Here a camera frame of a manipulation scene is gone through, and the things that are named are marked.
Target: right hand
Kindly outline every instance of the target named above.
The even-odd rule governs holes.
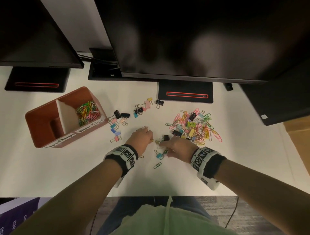
[[[178,136],[173,136],[171,140],[161,142],[159,146],[168,148],[168,157],[175,157],[189,164],[194,152],[199,149],[194,143]]]

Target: white desk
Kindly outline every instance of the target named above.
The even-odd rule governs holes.
[[[62,94],[5,91],[10,71],[9,67],[0,67],[0,197],[52,197],[98,165],[109,150],[123,144],[137,128],[149,126],[154,138],[159,138],[169,133],[165,123],[171,123],[180,109],[196,108],[211,113],[210,123],[223,139],[220,143],[213,138],[207,146],[230,160],[310,192],[310,177],[283,125],[265,127],[238,85],[227,92],[223,84],[214,83],[213,104],[165,101],[160,109],[153,105],[138,118],[130,117],[128,126],[120,127],[123,140],[119,142],[110,143],[114,135],[105,125],[64,148],[37,149],[24,115]],[[88,81],[88,71],[89,63],[84,69],[72,69],[66,92],[87,86],[107,115],[116,109],[133,113],[135,104],[149,97],[156,99],[156,82]],[[153,169],[159,162],[154,149],[155,143],[150,144],[145,158],[108,196],[234,195],[223,185],[211,191],[190,165],[174,158],[164,158],[162,165]]]

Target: monitor stand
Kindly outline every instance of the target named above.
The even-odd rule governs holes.
[[[6,91],[64,92],[68,68],[13,67]]]

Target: cable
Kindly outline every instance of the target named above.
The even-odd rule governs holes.
[[[95,214],[94,219],[93,219],[93,223],[91,224],[91,230],[89,232],[89,235],[91,235],[91,231],[93,230],[93,226],[94,226],[94,222],[95,222],[95,219],[96,219],[97,212],[98,212],[98,210],[96,211],[96,214]]]
[[[237,197],[236,207],[235,207],[235,209],[233,210],[233,213],[232,213],[232,215],[230,216],[230,218],[229,218],[229,220],[228,220],[228,222],[227,222],[225,228],[227,228],[227,226],[228,226],[230,220],[232,219],[232,217],[233,217],[233,215],[234,215],[234,213],[235,213],[235,211],[236,211],[236,209],[237,209],[238,201],[239,201],[239,197]]]

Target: computer monitor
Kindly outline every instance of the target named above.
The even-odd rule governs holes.
[[[84,67],[40,0],[2,2],[0,22],[0,66],[14,66],[6,90],[62,92],[67,68]]]
[[[262,83],[309,56],[310,1],[95,3],[124,77]]]

